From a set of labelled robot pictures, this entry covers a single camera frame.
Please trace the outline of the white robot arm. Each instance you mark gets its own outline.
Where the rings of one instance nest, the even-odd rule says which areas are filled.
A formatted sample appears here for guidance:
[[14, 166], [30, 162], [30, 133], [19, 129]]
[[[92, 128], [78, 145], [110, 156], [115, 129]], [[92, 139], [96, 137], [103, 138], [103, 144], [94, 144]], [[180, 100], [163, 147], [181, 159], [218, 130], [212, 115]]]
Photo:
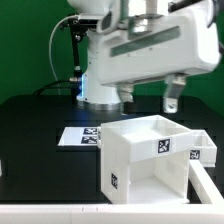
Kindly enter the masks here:
[[163, 110], [175, 113], [188, 76], [214, 71], [221, 60], [216, 18], [224, 0], [67, 0], [88, 32], [90, 65], [82, 99], [132, 102], [136, 84], [163, 80]]

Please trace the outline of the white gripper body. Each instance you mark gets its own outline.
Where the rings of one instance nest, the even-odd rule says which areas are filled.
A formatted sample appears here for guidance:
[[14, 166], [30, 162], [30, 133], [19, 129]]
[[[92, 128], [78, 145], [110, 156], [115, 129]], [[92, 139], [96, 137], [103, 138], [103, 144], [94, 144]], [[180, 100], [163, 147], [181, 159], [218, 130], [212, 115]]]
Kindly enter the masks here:
[[161, 17], [153, 31], [131, 38], [125, 30], [102, 37], [97, 76], [103, 85], [144, 82], [166, 75], [198, 75], [219, 64], [217, 27], [207, 24], [207, 11], [190, 6]]

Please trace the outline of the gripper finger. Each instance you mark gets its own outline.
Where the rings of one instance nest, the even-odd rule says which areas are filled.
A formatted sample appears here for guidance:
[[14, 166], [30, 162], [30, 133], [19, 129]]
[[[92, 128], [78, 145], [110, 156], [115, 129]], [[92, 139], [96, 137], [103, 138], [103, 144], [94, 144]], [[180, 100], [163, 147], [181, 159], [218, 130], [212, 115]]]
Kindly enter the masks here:
[[178, 110], [178, 99], [186, 86], [186, 77], [184, 74], [168, 75], [165, 79], [165, 84], [163, 111], [165, 113], [176, 113]]
[[134, 86], [130, 83], [122, 83], [118, 85], [118, 95], [122, 102], [132, 102]]

